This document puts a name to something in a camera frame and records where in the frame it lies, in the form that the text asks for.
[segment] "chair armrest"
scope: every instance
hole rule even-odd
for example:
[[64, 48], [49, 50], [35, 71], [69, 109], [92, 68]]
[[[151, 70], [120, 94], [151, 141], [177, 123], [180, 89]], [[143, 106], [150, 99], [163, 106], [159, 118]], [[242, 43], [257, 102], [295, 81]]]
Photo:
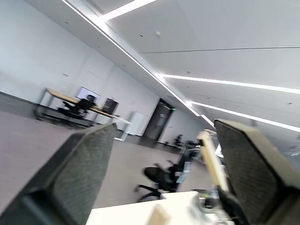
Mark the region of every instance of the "chair armrest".
[[163, 172], [165, 172], [165, 173], [168, 173], [168, 171], [165, 170], [164, 168], [162, 168], [160, 164], [154, 163], [154, 165], [155, 165], [157, 168], [159, 168], [161, 171], [163, 171]]
[[167, 160], [168, 163], [175, 165], [174, 162], [172, 162], [171, 160]]
[[68, 102], [63, 101], [63, 104], [65, 105], [65, 107], [70, 108], [71, 105]]

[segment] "gray carpet floor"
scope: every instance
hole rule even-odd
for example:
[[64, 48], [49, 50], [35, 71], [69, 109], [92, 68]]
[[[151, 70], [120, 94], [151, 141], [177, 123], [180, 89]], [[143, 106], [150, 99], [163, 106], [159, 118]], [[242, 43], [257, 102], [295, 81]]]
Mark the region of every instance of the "gray carpet floor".
[[[0, 212], [72, 132], [62, 126], [0, 111]], [[155, 162], [165, 167], [167, 159], [177, 161], [178, 157], [170, 152], [115, 141], [94, 208], [134, 203], [138, 196], [147, 193], [147, 190], [135, 193], [134, 187], [151, 185], [141, 173], [143, 167]], [[179, 191], [210, 189], [211, 185], [205, 166], [194, 162]]]

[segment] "door frame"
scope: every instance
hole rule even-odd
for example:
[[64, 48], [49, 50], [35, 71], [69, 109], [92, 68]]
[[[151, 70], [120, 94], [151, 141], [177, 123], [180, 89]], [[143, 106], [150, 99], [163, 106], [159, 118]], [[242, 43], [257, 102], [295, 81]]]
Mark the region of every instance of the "door frame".
[[159, 101], [157, 102], [157, 105], [156, 105], [156, 107], [155, 107], [155, 109], [154, 109], [152, 115], [151, 115], [151, 118], [150, 118], [150, 120], [149, 120], [149, 122], [148, 122], [148, 124], [147, 124], [147, 127], [146, 127], [145, 130], [144, 130], [144, 133], [143, 133], [143, 135], [142, 135], [143, 137], [147, 137], [147, 136], [145, 136], [145, 132], [146, 132], [146, 130], [147, 130], [147, 128], [148, 128], [148, 126], [149, 126], [149, 124], [150, 124], [150, 122], [151, 122], [151, 119], [152, 119], [152, 117], [153, 117], [155, 111], [158, 109], [158, 104], [159, 104], [159, 102], [161, 102], [161, 103], [165, 104], [167, 107], [169, 107], [169, 108], [170, 108], [170, 112], [168, 113], [167, 118], [166, 118], [166, 120], [165, 120], [165, 122], [164, 122], [164, 124], [163, 124], [163, 126], [162, 126], [163, 128], [161, 129], [161, 131], [160, 131], [159, 134], [157, 135], [156, 139], [154, 139], [154, 141], [156, 141], [156, 142], [159, 140], [159, 138], [160, 138], [162, 132], [165, 130], [165, 126], [167, 125], [167, 123], [168, 123], [168, 121], [169, 121], [169, 119], [170, 119], [172, 113], [174, 112], [174, 110], [172, 110], [174, 107], [171, 106], [171, 105], [170, 105], [169, 103], [167, 103], [166, 101], [164, 101], [162, 98], [160, 98]]

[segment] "desk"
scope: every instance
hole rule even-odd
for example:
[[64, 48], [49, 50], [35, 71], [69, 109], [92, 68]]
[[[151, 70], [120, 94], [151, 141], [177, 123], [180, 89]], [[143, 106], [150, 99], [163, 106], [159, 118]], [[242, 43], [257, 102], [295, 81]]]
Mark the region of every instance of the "desk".
[[[42, 101], [43, 101], [43, 99], [45, 98], [45, 95], [46, 95], [47, 92], [51, 95], [51, 97], [50, 97], [50, 99], [48, 100], [48, 102], [47, 102], [47, 104], [45, 105], [45, 107], [43, 108], [42, 112], [40, 113], [40, 112], [38, 111], [38, 109], [42, 106], [42, 105], [41, 105], [41, 104], [42, 104]], [[50, 107], [50, 105], [51, 105], [51, 103], [52, 103], [52, 101], [53, 101], [54, 98], [58, 98], [58, 99], [60, 99], [60, 100], [63, 100], [63, 101], [65, 101], [65, 102], [69, 102], [69, 103], [72, 103], [72, 104], [78, 103], [78, 100], [75, 99], [75, 98], [73, 98], [73, 97], [70, 97], [70, 96], [68, 96], [68, 95], [62, 94], [62, 93], [60, 93], [60, 92], [58, 92], [58, 91], [55, 91], [55, 90], [52, 90], [52, 89], [50, 89], [50, 88], [46, 88], [46, 89], [43, 91], [43, 94], [42, 94], [42, 96], [41, 96], [41, 98], [40, 98], [40, 100], [39, 100], [39, 102], [38, 102], [38, 104], [37, 104], [37, 106], [36, 106], [36, 108], [35, 108], [35, 110], [34, 110], [35, 115], [37, 116], [37, 119], [38, 119], [38, 120], [43, 120], [43, 118], [44, 118], [45, 116], [52, 117], [52, 118], [56, 118], [55, 116], [52, 116], [52, 115], [47, 114], [47, 109]], [[91, 107], [89, 110], [96, 113], [96, 115], [94, 116], [94, 118], [93, 118], [93, 120], [92, 120], [90, 126], [93, 126], [93, 124], [95, 123], [95, 121], [96, 121], [96, 119], [97, 119], [97, 116], [98, 116], [99, 114], [111, 118], [111, 120], [110, 120], [109, 122], [112, 122], [114, 119], [116, 119], [116, 120], [118, 120], [118, 121], [120, 121], [120, 122], [123, 122], [123, 123], [126, 123], [126, 124], [132, 124], [131, 122], [129, 122], [129, 121], [123, 119], [123, 118], [120, 118], [120, 117], [117, 117], [117, 116], [115, 116], [115, 115], [111, 115], [111, 114], [108, 114], [108, 113], [103, 112], [102, 109], [100, 109], [100, 108], [97, 107], [97, 106], [93, 106], [93, 107]], [[118, 141], [124, 141], [125, 138], [126, 138], [126, 136], [127, 136], [127, 134], [124, 132], [124, 134], [122, 135], [122, 138], [115, 138], [115, 140], [118, 140]]]
[[93, 209], [86, 225], [146, 225], [156, 204], [161, 204], [172, 216], [169, 225], [212, 225], [192, 213], [192, 199], [196, 194], [196, 191], [167, 193], [163, 194], [166, 198], [163, 200]]

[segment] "floor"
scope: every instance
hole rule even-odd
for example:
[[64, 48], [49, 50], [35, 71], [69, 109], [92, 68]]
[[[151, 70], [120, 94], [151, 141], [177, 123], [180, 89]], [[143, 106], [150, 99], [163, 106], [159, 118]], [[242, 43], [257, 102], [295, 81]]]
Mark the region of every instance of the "floor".
[[[35, 109], [35, 105], [33, 103], [0, 92], [0, 111], [35, 119], [36, 115], [33, 113], [34, 109]], [[54, 110], [48, 110], [47, 113], [57, 117], [61, 116], [60, 113]], [[44, 118], [44, 122], [52, 124], [53, 119]], [[88, 125], [89, 122], [80, 121], [80, 123]], [[117, 131], [116, 137], [121, 137], [121, 136], [122, 136], [122, 131], [120, 130]], [[166, 146], [164, 144], [146, 139], [144, 137], [128, 135], [126, 138], [126, 142], [145, 146], [145, 147], [150, 147], [153, 149], [159, 149], [167, 152], [178, 153], [178, 150], [175, 149], [174, 147]]]
[[[8, 107], [0, 98], [0, 212], [73, 132], [66, 127], [35, 120], [25, 108], [30, 110], [30, 105]], [[134, 203], [138, 196], [147, 192], [141, 190], [135, 193], [136, 184], [151, 185], [142, 175], [142, 168], [153, 163], [168, 166], [167, 159], [176, 161], [179, 157], [162, 144], [155, 149], [143, 146], [146, 141], [141, 138], [129, 137], [128, 141], [133, 143], [114, 142], [95, 208]], [[210, 189], [211, 185], [205, 166], [194, 162], [180, 191]]]

